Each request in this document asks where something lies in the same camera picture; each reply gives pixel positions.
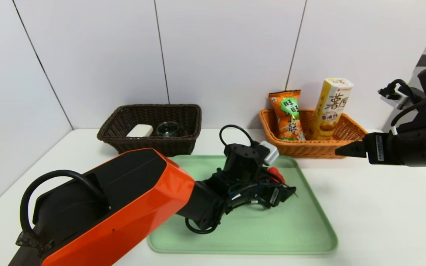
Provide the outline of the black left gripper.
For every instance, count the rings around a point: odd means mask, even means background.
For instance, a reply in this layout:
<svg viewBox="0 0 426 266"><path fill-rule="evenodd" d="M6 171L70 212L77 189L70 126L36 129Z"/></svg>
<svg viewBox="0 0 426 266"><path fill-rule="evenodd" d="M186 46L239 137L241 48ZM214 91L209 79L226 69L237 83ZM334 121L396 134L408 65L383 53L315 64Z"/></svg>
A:
<svg viewBox="0 0 426 266"><path fill-rule="evenodd" d="M297 188L284 186L260 186L256 190L256 201L264 207L276 207L279 199L285 202L296 193Z"/></svg>

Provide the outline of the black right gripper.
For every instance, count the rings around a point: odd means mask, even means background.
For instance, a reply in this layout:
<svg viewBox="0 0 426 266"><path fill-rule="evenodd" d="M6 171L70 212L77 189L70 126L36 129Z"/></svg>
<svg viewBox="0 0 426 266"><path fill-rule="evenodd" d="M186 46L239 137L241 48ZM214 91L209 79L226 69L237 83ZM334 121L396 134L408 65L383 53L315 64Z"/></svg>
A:
<svg viewBox="0 0 426 266"><path fill-rule="evenodd" d="M335 155L366 158L371 164L426 167L426 139L406 141L390 133L369 133L335 150Z"/></svg>

